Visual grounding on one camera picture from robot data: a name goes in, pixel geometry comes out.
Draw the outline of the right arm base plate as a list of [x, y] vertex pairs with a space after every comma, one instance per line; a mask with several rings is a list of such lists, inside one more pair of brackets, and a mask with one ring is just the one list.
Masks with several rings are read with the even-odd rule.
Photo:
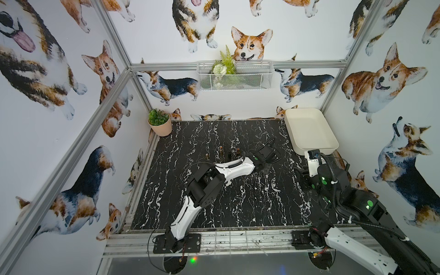
[[332, 249], [332, 246], [325, 240], [327, 235], [320, 233], [315, 229], [312, 230], [293, 230], [291, 231], [293, 246], [296, 250], [323, 250], [324, 248]]

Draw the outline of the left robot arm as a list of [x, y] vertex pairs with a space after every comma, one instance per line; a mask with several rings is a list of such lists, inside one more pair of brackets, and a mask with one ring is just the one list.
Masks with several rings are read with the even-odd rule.
[[244, 152], [239, 159], [227, 163], [202, 163], [191, 174], [186, 186], [184, 204], [176, 220], [168, 227], [169, 240], [179, 242], [189, 233], [199, 212], [211, 205], [226, 183], [241, 176], [269, 173], [272, 165], [281, 160], [274, 147], [275, 137], [268, 139], [258, 150]]

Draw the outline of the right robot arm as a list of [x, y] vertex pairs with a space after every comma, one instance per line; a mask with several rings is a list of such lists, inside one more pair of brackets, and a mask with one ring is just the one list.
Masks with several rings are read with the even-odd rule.
[[364, 229], [388, 255], [353, 240], [326, 220], [309, 229], [305, 239], [310, 246], [338, 250], [376, 275], [439, 274], [439, 267], [398, 228], [383, 204], [371, 193], [351, 186], [345, 170], [327, 162], [314, 169], [314, 176], [309, 169], [294, 172], [328, 201], [338, 217]]

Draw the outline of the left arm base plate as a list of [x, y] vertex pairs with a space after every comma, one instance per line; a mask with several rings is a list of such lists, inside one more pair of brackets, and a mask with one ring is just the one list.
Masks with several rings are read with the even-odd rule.
[[170, 253], [199, 253], [201, 250], [201, 235], [189, 234], [177, 241], [172, 234], [161, 234], [154, 238], [153, 254]]

